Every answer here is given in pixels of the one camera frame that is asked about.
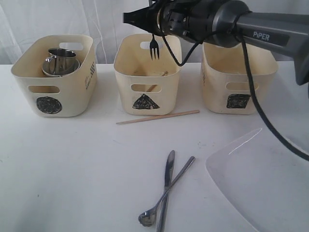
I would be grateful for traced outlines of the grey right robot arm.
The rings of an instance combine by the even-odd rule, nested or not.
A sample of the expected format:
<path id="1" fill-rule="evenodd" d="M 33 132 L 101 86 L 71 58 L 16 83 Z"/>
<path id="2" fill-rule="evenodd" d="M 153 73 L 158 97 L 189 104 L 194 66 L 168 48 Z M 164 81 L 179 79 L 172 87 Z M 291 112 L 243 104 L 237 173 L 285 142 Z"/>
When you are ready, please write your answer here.
<path id="1" fill-rule="evenodd" d="M 123 13 L 123 22 L 157 36 L 231 48 L 242 41 L 290 57 L 295 81 L 309 81 L 309 17 L 255 13 L 240 0 L 156 0 Z"/>

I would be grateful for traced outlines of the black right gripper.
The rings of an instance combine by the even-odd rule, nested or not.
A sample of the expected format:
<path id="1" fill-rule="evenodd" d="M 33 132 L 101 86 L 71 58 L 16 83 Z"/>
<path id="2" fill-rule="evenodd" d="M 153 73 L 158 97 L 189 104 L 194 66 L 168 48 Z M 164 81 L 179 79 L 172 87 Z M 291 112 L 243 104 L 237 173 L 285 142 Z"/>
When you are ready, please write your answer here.
<path id="1" fill-rule="evenodd" d="M 150 0 L 149 6 L 123 13 L 123 23 L 134 26 L 157 36 L 175 35 L 190 39 L 189 0 Z"/>

